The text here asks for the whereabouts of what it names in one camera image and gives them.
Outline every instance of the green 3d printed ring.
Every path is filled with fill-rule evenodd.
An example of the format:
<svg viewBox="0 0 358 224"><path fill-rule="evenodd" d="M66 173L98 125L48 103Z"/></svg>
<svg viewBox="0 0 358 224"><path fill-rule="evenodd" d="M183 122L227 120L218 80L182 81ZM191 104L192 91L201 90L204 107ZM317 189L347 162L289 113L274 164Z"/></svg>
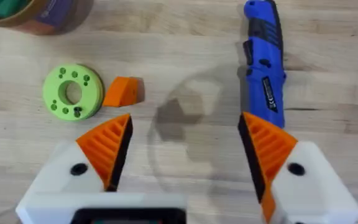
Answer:
<svg viewBox="0 0 358 224"><path fill-rule="evenodd" d="M82 90L82 98L72 104L67 86L75 82ZM67 121L78 121L93 116L103 102L103 84L97 74L82 65L62 65L54 68L44 82L43 96L51 113Z"/></svg>

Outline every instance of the wooden table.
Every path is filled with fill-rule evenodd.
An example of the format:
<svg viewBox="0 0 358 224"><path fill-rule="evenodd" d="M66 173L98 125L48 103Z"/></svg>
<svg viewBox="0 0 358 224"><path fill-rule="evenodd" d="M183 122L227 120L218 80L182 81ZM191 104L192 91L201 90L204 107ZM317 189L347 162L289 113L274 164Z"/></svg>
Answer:
<svg viewBox="0 0 358 224"><path fill-rule="evenodd" d="M314 141L358 201L358 1L278 0L285 40L286 130ZM237 132L246 60L244 1L96 0L74 32L0 29L0 224L59 140L131 113L119 190L188 196L189 223L262 223ZM145 101L60 121L42 100L62 63L143 78Z"/></svg>

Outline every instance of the black bolt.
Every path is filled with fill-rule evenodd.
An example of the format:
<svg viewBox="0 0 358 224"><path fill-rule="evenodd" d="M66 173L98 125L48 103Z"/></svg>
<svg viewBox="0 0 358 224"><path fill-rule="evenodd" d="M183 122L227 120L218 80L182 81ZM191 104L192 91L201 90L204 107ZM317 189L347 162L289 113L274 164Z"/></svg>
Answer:
<svg viewBox="0 0 358 224"><path fill-rule="evenodd" d="M74 107L74 117L79 118L81 116L82 108L79 106Z"/></svg>
<svg viewBox="0 0 358 224"><path fill-rule="evenodd" d="M305 168L296 162L290 163L287 168L293 175L302 176L306 173Z"/></svg>
<svg viewBox="0 0 358 224"><path fill-rule="evenodd" d="M71 175L81 175L88 170L88 166L85 163L75 164L70 171Z"/></svg>

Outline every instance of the blue handle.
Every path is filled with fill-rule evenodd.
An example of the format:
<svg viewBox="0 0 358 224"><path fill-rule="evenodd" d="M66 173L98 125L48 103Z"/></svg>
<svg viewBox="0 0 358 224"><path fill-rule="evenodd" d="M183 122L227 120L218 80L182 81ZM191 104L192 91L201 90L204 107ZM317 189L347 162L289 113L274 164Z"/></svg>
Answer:
<svg viewBox="0 0 358 224"><path fill-rule="evenodd" d="M247 56L250 112L283 128L283 37L276 4L249 0L244 6L249 20Z"/></svg>

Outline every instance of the black display screen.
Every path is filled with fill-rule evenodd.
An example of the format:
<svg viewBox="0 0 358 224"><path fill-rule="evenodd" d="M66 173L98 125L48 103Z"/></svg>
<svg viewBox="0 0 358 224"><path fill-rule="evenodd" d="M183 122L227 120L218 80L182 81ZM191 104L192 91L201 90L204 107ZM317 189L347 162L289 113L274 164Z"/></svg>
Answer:
<svg viewBox="0 0 358 224"><path fill-rule="evenodd" d="M71 224L186 224L180 208L82 208Z"/></svg>
<svg viewBox="0 0 358 224"><path fill-rule="evenodd" d="M151 220L96 220L92 224L162 224L162 222Z"/></svg>

